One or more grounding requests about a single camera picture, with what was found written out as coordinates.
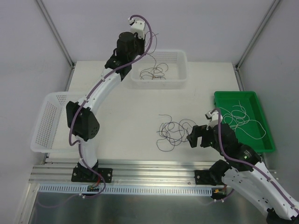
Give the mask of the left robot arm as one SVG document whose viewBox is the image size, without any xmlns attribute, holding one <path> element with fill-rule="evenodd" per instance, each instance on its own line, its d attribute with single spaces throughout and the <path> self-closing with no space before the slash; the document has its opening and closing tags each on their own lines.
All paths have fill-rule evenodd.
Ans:
<svg viewBox="0 0 299 224">
<path fill-rule="evenodd" d="M 78 101 L 67 103 L 69 136 L 75 136 L 79 146 L 79 161 L 73 169 L 72 182 L 96 182 L 100 179 L 94 139 L 100 130 L 96 114 L 111 90 L 131 71 L 132 63 L 146 55 L 145 37 L 143 31 L 121 33 L 97 83 Z"/>
</svg>

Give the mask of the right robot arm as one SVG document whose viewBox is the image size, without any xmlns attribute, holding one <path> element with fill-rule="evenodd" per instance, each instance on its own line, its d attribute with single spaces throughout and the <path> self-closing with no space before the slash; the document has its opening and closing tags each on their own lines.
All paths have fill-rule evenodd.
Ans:
<svg viewBox="0 0 299 224">
<path fill-rule="evenodd" d="M 195 181 L 207 185 L 228 185 L 250 201 L 269 224 L 297 224 L 299 203 L 271 175 L 261 157 L 241 143 L 228 124 L 195 125 L 187 136 L 192 148 L 212 147 L 224 157 L 208 171 L 195 171 Z"/>
</svg>

